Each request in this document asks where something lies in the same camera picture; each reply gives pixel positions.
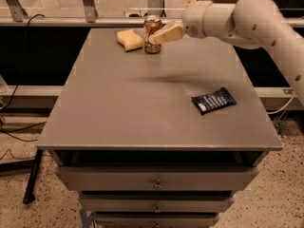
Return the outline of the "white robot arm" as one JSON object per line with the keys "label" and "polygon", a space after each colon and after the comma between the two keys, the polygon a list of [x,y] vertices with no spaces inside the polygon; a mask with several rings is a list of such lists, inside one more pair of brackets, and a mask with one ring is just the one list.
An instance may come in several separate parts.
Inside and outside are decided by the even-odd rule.
{"label": "white robot arm", "polygon": [[294,31],[273,0],[238,0],[235,4],[199,0],[179,23],[170,22],[148,37],[157,45],[188,35],[216,37],[240,48],[264,48],[304,104],[304,38]]}

